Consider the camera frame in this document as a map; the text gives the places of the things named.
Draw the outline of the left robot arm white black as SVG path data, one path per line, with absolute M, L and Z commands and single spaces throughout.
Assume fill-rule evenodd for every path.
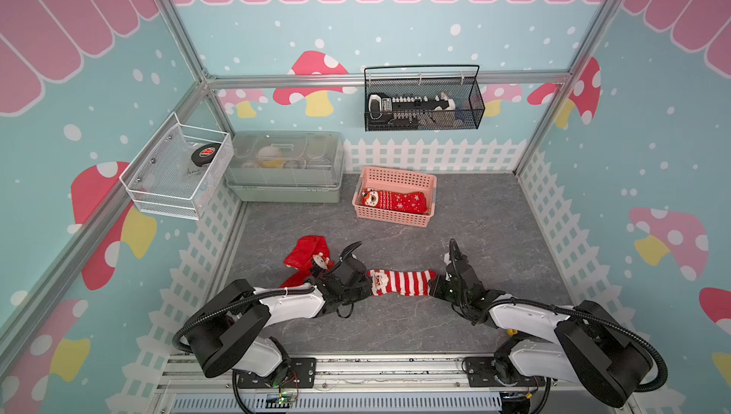
M 283 346 L 262 331 L 297 319 L 329 314 L 343 317 L 343 307 L 354 307 L 371 296 L 372 281 L 354 251 L 347 246 L 332 267 L 315 268 L 299 286 L 254 288 L 235 280 L 199 309 L 171 339 L 173 347 L 195 356 L 204 375 L 251 374 L 270 387 L 294 377 L 294 364 Z

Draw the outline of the red white striped sock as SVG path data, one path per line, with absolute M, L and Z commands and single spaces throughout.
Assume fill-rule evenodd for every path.
M 375 269 L 369 271 L 373 296 L 398 294 L 407 297 L 430 296 L 429 282 L 437 278 L 433 270 L 393 271 Z

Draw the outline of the red sock white lettering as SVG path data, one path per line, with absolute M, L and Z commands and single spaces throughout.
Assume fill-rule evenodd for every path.
M 426 195 L 421 191 L 399 193 L 382 189 L 365 189 L 361 205 L 408 214 L 427 214 L 429 210 Z

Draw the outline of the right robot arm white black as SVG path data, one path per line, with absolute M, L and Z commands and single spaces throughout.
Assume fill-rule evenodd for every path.
M 474 326 L 508 332 L 485 360 L 464 363 L 474 385 L 517 387 L 535 381 L 581 385 L 596 400 L 622 408 L 634 393 L 661 389 L 669 376 L 662 354 L 619 324 L 601 305 L 548 305 L 487 289 L 457 242 L 451 240 L 445 273 L 428 282 L 431 297 L 445 301 Z

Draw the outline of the plain red sock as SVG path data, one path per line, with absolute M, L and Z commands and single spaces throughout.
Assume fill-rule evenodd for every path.
M 310 277 L 317 277 L 332 269 L 334 262 L 331 260 L 326 238 L 308 235 L 298 240 L 284 265 L 295 269 L 295 273 L 281 284 L 281 288 L 295 288 L 302 286 Z

